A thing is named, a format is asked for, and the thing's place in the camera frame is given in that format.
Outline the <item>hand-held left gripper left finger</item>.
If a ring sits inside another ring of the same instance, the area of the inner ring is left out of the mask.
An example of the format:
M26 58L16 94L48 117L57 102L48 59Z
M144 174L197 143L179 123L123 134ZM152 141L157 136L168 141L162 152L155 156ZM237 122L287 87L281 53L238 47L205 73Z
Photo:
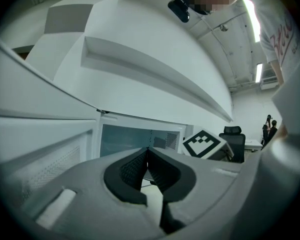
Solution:
M148 148L79 163L27 201L38 240L158 240L165 236L141 192Z

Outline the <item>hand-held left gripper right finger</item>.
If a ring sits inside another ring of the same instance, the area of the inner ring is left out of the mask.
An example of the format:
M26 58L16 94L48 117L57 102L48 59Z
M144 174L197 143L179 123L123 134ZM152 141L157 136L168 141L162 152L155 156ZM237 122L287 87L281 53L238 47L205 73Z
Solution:
M260 155L238 164L149 148L147 159L163 195L152 240L256 240L265 232Z

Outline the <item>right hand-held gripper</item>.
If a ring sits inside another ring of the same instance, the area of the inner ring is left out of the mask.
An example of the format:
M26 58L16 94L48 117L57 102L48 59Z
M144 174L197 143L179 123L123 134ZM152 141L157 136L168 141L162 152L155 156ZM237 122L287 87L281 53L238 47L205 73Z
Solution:
M185 155L203 160L230 162L234 157L226 140L205 129L186 138L181 149Z

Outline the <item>white microwave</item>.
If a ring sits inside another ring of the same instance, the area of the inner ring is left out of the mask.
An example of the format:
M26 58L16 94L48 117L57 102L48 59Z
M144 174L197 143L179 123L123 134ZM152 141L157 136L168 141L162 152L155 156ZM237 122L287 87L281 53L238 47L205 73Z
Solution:
M22 206L80 163L136 148L181 151L188 126L102 111L0 40L0 196Z

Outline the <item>person's left forearm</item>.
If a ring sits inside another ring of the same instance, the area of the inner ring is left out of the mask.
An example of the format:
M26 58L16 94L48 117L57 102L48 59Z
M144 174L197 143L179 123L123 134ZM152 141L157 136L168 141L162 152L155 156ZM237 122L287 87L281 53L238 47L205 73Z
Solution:
M277 60L271 61L270 65L277 77L278 84L281 87L284 84L284 78L282 75L281 66ZM274 137L272 139L273 140L285 139L287 136L288 136L288 131L287 131L286 126L284 125L284 122L282 121L280 127L278 128L276 134L274 135Z

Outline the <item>black office chair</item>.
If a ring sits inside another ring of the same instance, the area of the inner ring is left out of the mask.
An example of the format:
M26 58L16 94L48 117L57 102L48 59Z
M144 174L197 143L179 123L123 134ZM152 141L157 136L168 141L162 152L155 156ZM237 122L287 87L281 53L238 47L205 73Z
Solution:
M223 133L219 137L227 141L233 157L232 162L242 164L245 161L245 142L246 136L242 133L240 126L225 126Z

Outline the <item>white table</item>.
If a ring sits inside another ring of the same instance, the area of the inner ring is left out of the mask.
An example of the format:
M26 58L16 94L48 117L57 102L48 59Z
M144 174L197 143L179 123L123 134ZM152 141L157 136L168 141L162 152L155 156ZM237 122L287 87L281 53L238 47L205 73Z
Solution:
M255 139L246 139L244 149L249 151L261 151L263 145Z

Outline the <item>ceiling air conditioner unit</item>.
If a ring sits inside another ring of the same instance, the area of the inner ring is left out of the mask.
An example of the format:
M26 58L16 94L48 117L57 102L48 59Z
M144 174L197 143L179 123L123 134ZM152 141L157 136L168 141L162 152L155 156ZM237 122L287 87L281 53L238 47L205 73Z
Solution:
M276 76L262 78L260 80L260 89L269 90L274 89L279 85L278 79Z

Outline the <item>long ceiling light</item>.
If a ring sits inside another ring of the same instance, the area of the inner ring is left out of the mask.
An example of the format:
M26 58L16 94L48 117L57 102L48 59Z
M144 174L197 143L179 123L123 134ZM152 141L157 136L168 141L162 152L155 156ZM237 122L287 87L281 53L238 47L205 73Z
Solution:
M250 0L243 0L246 10L248 12L251 24L252 24L252 29L253 29L253 34L254 34L254 39L255 42L260 42L260 33L261 33L261 26L260 23L257 19L257 15L255 12L255 6L252 1Z
M258 63L256 65L255 83L259 83L261 81L262 70L263 70L263 64Z

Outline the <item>person's white printed shirt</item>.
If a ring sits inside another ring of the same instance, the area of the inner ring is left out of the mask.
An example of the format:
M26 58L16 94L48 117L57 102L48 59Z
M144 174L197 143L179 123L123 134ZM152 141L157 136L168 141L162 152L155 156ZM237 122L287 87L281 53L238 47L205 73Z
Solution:
M260 44L269 64L278 62L287 81L300 66L300 30L280 0L252 0L260 24Z

